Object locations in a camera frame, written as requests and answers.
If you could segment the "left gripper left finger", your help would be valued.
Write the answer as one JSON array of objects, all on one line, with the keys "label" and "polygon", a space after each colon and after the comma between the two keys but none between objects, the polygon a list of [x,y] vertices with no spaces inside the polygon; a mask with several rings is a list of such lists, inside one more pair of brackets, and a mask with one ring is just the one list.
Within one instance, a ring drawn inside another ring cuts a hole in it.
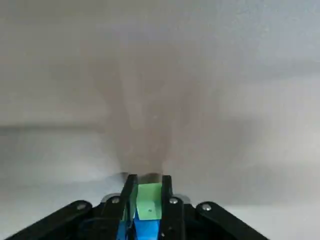
[{"label": "left gripper left finger", "polygon": [[117,240],[127,237],[133,224],[138,176],[129,174],[119,196],[97,206],[74,201],[28,227],[11,240]]}]

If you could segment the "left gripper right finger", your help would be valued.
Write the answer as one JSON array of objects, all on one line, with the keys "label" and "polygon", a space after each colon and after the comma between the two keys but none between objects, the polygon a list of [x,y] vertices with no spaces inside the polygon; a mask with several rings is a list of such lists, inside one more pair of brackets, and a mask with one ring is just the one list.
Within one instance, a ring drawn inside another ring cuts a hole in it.
[{"label": "left gripper right finger", "polygon": [[195,207],[174,196],[172,177],[162,176],[161,240],[266,240],[263,234],[212,201]]}]

